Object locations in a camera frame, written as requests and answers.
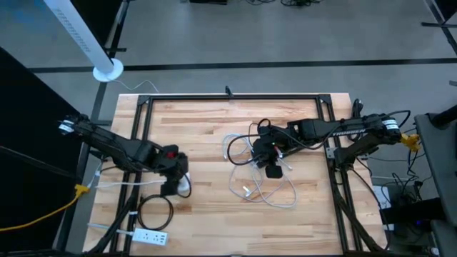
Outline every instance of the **gray floor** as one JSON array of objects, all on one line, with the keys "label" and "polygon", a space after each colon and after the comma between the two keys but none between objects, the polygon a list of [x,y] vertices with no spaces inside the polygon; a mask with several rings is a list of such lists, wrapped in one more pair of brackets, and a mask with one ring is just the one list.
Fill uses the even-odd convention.
[{"label": "gray floor", "polygon": [[[64,28],[40,1],[0,1],[0,45],[27,67],[90,66]],[[132,1],[117,58],[126,65],[195,64],[244,61],[333,61],[359,59],[452,58],[455,54],[422,1],[325,0],[306,9],[279,1],[251,6],[229,0],[228,6],[182,3],[179,0]],[[212,69],[199,71],[124,72],[130,87],[145,79],[161,93],[222,92],[349,92],[365,103],[364,114],[410,109],[413,115],[442,111],[455,104],[457,64],[347,66],[277,69]],[[53,90],[90,114],[99,83],[91,73],[38,74]],[[100,119],[112,119],[121,84],[109,83]],[[145,84],[133,91],[149,93]],[[413,119],[406,128],[413,127]],[[382,147],[379,158],[406,158],[404,146]],[[404,163],[369,161],[375,177],[395,171],[406,177]],[[91,159],[85,181],[96,161]],[[416,164],[429,176],[426,159]],[[374,183],[388,180],[376,178]],[[433,182],[421,192],[436,196]],[[80,252],[94,192],[78,202],[68,249]]]}]

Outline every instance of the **white power strip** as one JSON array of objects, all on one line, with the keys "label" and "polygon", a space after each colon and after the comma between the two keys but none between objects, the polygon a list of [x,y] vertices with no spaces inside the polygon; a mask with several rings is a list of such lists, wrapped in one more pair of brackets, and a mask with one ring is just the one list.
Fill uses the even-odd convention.
[{"label": "white power strip", "polygon": [[135,242],[150,243],[157,246],[166,246],[169,240],[169,235],[164,232],[135,228],[132,240]]}]

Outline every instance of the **white pole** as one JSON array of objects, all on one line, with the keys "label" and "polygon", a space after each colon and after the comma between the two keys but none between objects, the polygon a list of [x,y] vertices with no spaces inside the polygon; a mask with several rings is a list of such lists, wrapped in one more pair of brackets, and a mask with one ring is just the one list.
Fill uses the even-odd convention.
[{"label": "white pole", "polygon": [[122,74],[124,66],[121,61],[109,59],[70,0],[44,0],[44,2],[94,64],[96,80],[108,82]]}]

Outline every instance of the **black curtain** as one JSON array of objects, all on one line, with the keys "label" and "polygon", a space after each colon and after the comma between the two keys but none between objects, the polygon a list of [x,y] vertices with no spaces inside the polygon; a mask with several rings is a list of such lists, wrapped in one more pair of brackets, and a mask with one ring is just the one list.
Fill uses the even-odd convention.
[{"label": "black curtain", "polygon": [[[78,111],[0,48],[0,146],[75,175],[81,142],[59,133]],[[28,223],[68,203],[75,180],[0,153],[0,228]],[[52,247],[63,213],[36,225],[0,232],[0,252]]]}]

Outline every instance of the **wooden table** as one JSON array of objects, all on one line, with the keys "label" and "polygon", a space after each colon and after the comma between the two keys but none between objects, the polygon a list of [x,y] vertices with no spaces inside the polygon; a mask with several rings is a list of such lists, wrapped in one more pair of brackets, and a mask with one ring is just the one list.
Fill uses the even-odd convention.
[{"label": "wooden table", "polygon": [[[138,95],[120,95],[111,130],[129,138]],[[337,119],[348,118],[351,101],[348,94],[331,94]],[[285,160],[293,167],[287,171],[293,181],[298,203],[292,209],[280,209],[265,203],[250,203],[229,191],[232,164],[222,157],[221,142],[228,133],[248,133],[248,125],[262,118],[285,126],[287,121],[317,118],[316,104],[309,100],[231,100],[231,101],[155,101],[149,140],[161,145],[177,144],[189,156],[192,196],[169,197],[175,206],[166,247],[132,243],[131,255],[331,255],[341,254],[335,211],[323,149],[303,150]],[[348,145],[346,137],[342,144]],[[243,144],[234,144],[237,148]],[[355,170],[371,184],[368,171],[359,163]],[[106,171],[100,181],[121,181],[123,173]],[[159,180],[157,174],[144,173],[142,181]],[[380,246],[386,244],[378,206],[373,196],[352,172],[349,173],[353,202],[359,221]],[[266,179],[269,192],[280,180]],[[144,196],[159,193],[159,184],[142,186]],[[248,166],[237,169],[233,186],[254,188]],[[114,220],[119,186],[99,188],[91,214],[92,223],[109,225]],[[275,192],[274,203],[290,203],[289,185]],[[161,225],[168,216],[168,205],[161,199],[143,207],[145,223]],[[84,250],[92,248],[105,230],[88,228]],[[346,220],[351,248],[353,240]],[[124,236],[120,237],[119,249]]]}]

